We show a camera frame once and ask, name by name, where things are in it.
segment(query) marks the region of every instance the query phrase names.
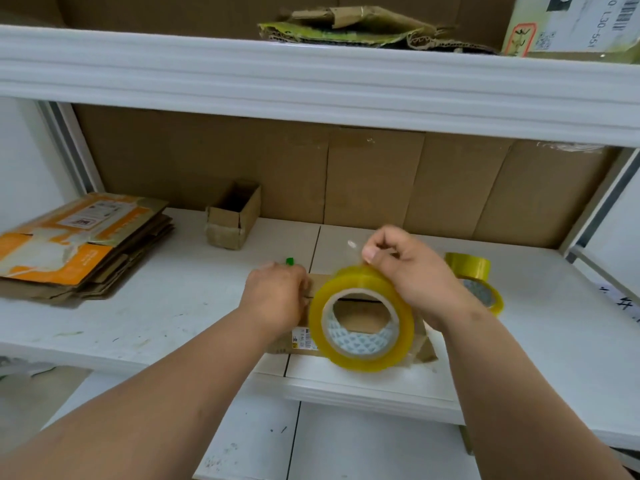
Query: scuff mark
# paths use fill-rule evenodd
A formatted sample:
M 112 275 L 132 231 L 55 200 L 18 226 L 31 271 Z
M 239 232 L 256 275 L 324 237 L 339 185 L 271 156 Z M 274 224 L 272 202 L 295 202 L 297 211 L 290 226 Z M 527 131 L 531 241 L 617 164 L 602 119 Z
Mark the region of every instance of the scuff mark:
M 151 339 L 146 339 L 144 342 L 141 342 L 139 344 L 134 345 L 133 347 L 135 349 L 139 349 L 141 347 L 144 347 L 145 345 L 147 345 L 149 342 L 151 342 Z
M 84 333 L 84 332 L 83 331 L 64 331 L 64 332 L 55 334 L 54 337 L 73 337 L 74 335 L 80 335 L 81 333 Z

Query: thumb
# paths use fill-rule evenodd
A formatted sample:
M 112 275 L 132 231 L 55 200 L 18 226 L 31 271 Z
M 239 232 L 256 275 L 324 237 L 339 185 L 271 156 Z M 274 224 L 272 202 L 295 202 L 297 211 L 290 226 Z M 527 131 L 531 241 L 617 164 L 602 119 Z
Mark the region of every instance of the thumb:
M 400 261 L 386 250 L 382 250 L 377 246 L 366 246 L 362 250 L 362 256 L 365 261 L 376 268 L 380 273 L 384 274 L 391 281 L 394 280 L 396 272 L 400 266 Z

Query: forearm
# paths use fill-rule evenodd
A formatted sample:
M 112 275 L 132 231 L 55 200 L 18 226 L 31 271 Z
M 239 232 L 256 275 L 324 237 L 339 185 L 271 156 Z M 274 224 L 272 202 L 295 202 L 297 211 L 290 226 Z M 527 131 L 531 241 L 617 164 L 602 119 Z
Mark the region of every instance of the forearm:
M 190 478 L 271 339 L 236 310 L 46 428 L 0 468 L 11 479 Z
M 629 478 L 494 316 L 451 318 L 447 352 L 484 478 Z

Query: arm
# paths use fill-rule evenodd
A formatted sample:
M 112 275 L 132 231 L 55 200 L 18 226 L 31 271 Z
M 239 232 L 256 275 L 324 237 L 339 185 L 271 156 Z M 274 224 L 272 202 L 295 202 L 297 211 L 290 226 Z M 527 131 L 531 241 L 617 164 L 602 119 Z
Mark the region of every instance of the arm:
M 235 311 L 17 448 L 3 478 L 191 478 L 265 347 L 298 324 L 307 280 L 300 266 L 252 271 Z
M 379 252 L 386 248 L 399 258 Z M 483 478 L 631 478 L 434 251 L 389 226 L 373 234 L 362 256 L 443 333 Z

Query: yellow tape roll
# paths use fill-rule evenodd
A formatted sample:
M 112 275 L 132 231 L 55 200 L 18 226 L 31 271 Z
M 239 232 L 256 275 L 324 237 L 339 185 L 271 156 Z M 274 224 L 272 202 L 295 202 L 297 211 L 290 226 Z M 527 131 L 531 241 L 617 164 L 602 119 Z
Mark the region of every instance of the yellow tape roll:
M 478 298 L 489 311 L 498 316 L 504 308 L 500 293 L 487 283 L 491 261 L 489 259 L 471 256 L 471 254 L 446 253 L 444 261 L 449 265 L 453 274 L 465 282 L 465 287 Z
M 361 353 L 348 347 L 349 340 L 356 342 L 363 334 L 334 327 L 337 325 L 333 315 L 334 303 L 352 293 L 366 293 L 379 299 L 391 314 L 392 320 L 378 334 L 380 336 L 369 336 L 372 343 L 382 343 L 390 338 L 386 345 L 373 353 Z M 397 364 L 409 352 L 413 342 L 413 315 L 411 307 L 377 270 L 370 266 L 350 266 L 341 269 L 316 291 L 309 307 L 309 329 L 318 350 L 333 363 L 354 371 L 377 372 Z

